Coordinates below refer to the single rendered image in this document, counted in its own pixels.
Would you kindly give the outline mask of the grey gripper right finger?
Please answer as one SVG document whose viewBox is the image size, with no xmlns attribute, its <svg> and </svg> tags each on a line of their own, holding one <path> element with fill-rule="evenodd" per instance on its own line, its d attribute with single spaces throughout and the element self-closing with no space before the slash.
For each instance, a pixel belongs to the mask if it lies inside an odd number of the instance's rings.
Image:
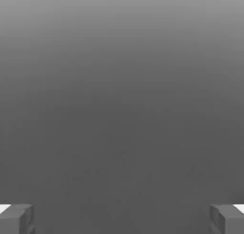
<svg viewBox="0 0 244 234">
<path fill-rule="evenodd" d="M 244 234 L 244 204 L 210 205 L 210 234 Z"/>
</svg>

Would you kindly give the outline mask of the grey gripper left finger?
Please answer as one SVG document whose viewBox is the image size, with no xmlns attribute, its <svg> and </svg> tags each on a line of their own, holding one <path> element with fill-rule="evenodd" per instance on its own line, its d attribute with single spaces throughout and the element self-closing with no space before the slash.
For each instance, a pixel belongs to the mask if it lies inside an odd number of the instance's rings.
<svg viewBox="0 0 244 234">
<path fill-rule="evenodd" d="M 0 204 L 0 234 L 36 234 L 35 206 Z"/>
</svg>

